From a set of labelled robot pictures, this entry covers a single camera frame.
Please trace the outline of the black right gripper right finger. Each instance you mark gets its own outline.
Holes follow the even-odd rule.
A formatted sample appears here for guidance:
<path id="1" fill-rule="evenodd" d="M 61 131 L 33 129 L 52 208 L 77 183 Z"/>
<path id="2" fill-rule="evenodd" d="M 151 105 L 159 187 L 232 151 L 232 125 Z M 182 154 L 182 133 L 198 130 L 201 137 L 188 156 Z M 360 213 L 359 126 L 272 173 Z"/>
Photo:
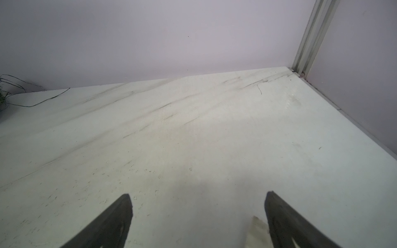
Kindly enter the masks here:
<path id="1" fill-rule="evenodd" d="M 264 209 L 275 248 L 338 248 L 274 191 L 267 192 Z"/>

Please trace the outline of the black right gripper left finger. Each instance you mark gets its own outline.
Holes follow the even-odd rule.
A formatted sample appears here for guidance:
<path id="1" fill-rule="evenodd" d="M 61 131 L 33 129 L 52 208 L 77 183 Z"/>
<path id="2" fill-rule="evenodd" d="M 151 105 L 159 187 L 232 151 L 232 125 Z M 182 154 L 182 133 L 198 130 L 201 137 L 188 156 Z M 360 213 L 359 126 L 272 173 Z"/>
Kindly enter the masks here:
<path id="1" fill-rule="evenodd" d="M 123 248 L 133 217 L 129 194 L 121 195 L 63 248 Z"/>

